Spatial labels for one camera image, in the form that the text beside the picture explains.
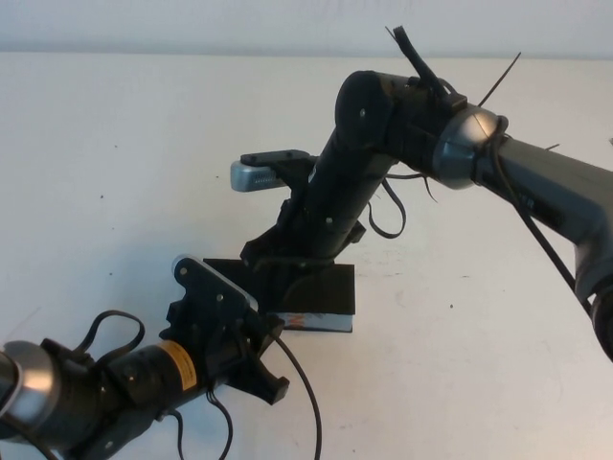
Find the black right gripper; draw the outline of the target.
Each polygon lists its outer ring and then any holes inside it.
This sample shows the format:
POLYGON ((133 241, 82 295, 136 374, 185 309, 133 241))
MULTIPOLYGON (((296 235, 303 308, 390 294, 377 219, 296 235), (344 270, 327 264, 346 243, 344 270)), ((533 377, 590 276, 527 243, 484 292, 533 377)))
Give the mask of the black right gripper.
MULTIPOLYGON (((274 225, 248 241, 241 258, 256 266, 262 283, 281 283, 280 259, 333 260, 364 229, 358 219, 383 180, 381 155, 320 155, 273 162, 269 168, 290 188, 274 225)), ((326 308, 330 265, 298 267, 286 292, 288 308, 326 308)))

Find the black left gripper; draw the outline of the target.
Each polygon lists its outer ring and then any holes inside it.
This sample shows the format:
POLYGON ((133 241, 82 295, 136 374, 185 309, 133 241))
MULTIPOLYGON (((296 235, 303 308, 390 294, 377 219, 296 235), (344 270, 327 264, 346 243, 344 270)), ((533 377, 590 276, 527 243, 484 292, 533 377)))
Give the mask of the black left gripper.
POLYGON ((252 333, 242 330, 163 330, 160 332, 160 385, 166 397, 198 397, 228 385, 274 405, 289 380, 275 377, 261 362, 262 342, 276 341, 285 322, 253 313, 252 333))

